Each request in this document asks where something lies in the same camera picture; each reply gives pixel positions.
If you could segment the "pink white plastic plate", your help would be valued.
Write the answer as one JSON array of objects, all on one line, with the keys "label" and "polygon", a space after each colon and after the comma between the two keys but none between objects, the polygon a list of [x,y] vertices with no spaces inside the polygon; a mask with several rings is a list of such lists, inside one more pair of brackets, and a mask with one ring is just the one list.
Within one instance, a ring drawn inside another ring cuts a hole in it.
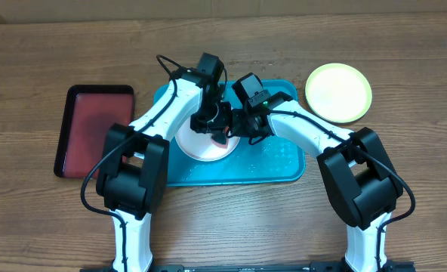
[{"label": "pink white plastic plate", "polygon": [[186,155],[202,162],[213,162],[230,155],[240,140],[240,138],[226,138],[225,144],[219,144],[211,139],[211,134],[194,132],[190,128],[190,118],[179,128],[175,139]]}]

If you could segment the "yellow-green plastic plate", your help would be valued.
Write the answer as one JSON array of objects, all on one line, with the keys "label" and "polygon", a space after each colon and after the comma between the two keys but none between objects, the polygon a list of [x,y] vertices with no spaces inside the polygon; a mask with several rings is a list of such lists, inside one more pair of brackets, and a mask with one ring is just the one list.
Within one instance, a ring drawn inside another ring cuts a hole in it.
[{"label": "yellow-green plastic plate", "polygon": [[367,78],[343,63],[327,63],[312,71],[304,95],[317,116],[339,124],[361,119],[370,109],[373,98]]}]

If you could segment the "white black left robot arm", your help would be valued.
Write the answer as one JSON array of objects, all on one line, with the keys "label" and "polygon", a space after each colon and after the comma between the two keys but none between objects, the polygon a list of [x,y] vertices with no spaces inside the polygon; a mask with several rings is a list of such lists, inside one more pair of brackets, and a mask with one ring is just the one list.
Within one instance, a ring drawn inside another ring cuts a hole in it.
[{"label": "white black left robot arm", "polygon": [[225,74],[219,57],[204,53],[194,68],[170,72],[162,96],[130,125],[113,125],[103,146],[96,191],[103,197],[102,214],[113,219],[116,254],[109,270],[148,271],[152,214],[168,182],[170,143],[186,121],[196,133],[210,134],[224,144],[230,127],[230,104],[223,100]]}]

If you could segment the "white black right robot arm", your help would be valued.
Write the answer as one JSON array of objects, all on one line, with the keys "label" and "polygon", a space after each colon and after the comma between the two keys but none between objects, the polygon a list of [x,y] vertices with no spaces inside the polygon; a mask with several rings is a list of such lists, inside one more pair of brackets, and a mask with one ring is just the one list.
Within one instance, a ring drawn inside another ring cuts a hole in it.
[{"label": "white black right robot arm", "polygon": [[378,135],[336,127],[307,112],[284,92],[270,94],[255,74],[232,86],[242,103],[233,111],[232,134],[256,144],[275,135],[316,158],[328,200],[347,226],[344,268],[351,271],[398,271],[384,253],[387,225],[403,194]]}]

